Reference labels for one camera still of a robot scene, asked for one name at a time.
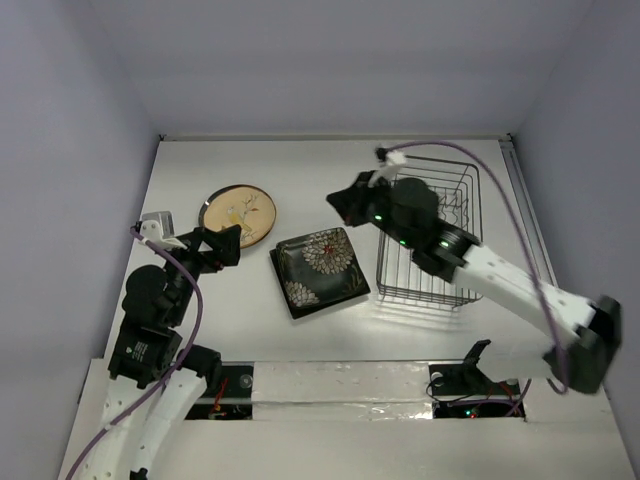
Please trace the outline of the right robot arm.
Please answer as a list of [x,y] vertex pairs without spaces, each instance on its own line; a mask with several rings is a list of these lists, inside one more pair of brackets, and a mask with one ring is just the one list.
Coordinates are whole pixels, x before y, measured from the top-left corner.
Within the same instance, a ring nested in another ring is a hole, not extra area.
[[476,292],[547,334],[552,345],[539,356],[542,376],[582,394],[598,392],[622,343],[619,301],[568,293],[509,263],[441,219],[438,195],[420,179],[390,182],[365,171],[326,200],[346,225],[370,223],[409,249],[423,272]]

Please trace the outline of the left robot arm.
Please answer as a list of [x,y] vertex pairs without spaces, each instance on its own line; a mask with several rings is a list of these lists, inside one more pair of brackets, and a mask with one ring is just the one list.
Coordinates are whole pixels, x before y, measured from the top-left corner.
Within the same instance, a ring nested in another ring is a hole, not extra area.
[[198,279],[238,264],[240,226],[175,236],[147,216],[130,233],[165,263],[143,265],[125,282],[99,430],[69,479],[153,478],[195,401],[224,383],[220,353],[195,342],[204,315]]

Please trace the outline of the round tan bird plate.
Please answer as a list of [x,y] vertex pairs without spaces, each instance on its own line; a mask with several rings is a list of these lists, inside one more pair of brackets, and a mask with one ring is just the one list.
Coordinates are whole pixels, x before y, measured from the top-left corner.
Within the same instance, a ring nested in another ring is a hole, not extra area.
[[262,241],[273,229],[276,219],[277,209],[271,196],[247,184],[217,190],[203,203],[198,215],[199,225],[212,231],[238,225],[242,249]]

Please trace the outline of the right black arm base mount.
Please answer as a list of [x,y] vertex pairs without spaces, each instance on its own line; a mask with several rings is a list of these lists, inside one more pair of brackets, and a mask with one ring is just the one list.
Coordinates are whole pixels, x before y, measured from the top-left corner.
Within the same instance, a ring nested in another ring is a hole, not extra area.
[[428,366],[425,393],[436,419],[526,418],[519,381],[493,381],[479,369],[481,354],[490,344],[479,340],[462,360]]

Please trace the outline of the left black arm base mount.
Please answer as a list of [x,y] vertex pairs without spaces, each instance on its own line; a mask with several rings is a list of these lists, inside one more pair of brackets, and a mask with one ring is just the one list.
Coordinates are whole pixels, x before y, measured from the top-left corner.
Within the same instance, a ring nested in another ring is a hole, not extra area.
[[251,420],[253,363],[224,363],[215,390],[207,390],[191,407],[187,420]]

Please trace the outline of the square green glazed plate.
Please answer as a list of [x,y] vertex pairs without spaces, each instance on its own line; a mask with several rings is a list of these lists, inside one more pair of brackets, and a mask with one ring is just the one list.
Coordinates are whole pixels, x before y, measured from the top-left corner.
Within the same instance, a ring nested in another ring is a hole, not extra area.
[[371,289],[358,263],[337,274],[336,280],[322,280],[318,272],[295,274],[277,249],[269,252],[277,281],[292,319],[297,320],[340,303],[366,296]]

